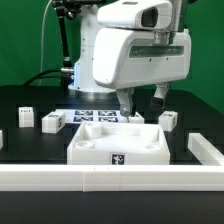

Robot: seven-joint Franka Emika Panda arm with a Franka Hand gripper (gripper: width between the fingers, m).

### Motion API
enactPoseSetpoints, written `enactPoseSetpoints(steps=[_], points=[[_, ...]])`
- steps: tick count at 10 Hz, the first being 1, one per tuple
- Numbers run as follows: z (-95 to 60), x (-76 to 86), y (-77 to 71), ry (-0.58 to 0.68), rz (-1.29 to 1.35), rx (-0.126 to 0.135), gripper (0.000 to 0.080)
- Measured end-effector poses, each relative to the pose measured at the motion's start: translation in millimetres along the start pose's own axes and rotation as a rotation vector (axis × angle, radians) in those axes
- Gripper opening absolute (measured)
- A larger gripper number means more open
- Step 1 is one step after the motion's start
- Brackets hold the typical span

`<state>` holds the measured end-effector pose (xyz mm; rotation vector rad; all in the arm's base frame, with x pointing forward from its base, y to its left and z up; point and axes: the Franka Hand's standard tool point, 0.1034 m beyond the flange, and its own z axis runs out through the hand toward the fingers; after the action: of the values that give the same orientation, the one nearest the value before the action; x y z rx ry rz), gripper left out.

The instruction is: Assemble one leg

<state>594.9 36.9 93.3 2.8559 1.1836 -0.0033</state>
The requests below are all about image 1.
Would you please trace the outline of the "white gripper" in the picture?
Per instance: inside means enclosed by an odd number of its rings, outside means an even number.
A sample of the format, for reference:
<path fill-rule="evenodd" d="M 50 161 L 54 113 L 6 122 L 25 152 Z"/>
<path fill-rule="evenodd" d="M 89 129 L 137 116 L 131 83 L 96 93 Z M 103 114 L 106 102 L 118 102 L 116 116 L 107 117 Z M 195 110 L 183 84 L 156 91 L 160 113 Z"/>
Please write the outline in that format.
<path fill-rule="evenodd" d="M 187 77 L 187 4 L 188 0 L 117 0 L 98 10 L 102 28 L 95 40 L 93 77 L 100 86 L 118 89 L 123 117 L 134 113 L 130 87 L 157 84 L 150 107 L 163 109 L 169 82 Z"/>

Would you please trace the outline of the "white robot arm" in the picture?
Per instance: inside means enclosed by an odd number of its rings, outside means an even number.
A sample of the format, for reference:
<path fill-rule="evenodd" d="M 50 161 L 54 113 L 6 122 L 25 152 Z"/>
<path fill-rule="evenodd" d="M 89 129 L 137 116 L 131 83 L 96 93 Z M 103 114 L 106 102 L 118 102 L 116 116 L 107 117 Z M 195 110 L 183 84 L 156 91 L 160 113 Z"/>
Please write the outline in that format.
<path fill-rule="evenodd" d="M 132 96 L 154 84 L 151 106 L 161 109 L 172 81 L 187 77 L 191 37 L 185 28 L 189 0 L 117 0 L 81 7 L 80 57 L 69 89 L 88 100 L 117 98 L 124 117 Z"/>

